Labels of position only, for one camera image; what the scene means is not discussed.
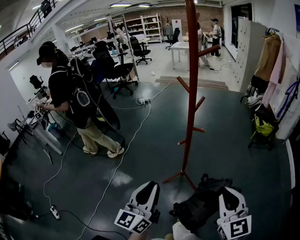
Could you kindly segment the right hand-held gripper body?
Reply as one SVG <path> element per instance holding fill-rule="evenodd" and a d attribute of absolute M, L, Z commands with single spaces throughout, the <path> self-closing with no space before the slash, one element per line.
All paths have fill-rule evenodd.
<path fill-rule="evenodd" d="M 239 240 L 251 233 L 252 218 L 248 207 L 217 220 L 217 232 L 222 240 Z"/>

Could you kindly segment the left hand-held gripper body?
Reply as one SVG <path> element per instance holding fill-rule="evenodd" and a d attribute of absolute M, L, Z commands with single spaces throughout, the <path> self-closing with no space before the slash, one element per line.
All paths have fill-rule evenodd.
<path fill-rule="evenodd" d="M 151 224 L 157 224 L 159 217 L 160 211 L 155 206 L 150 208 L 127 203 L 124 209 L 119 210 L 114 224 L 131 233 L 142 234 Z"/>

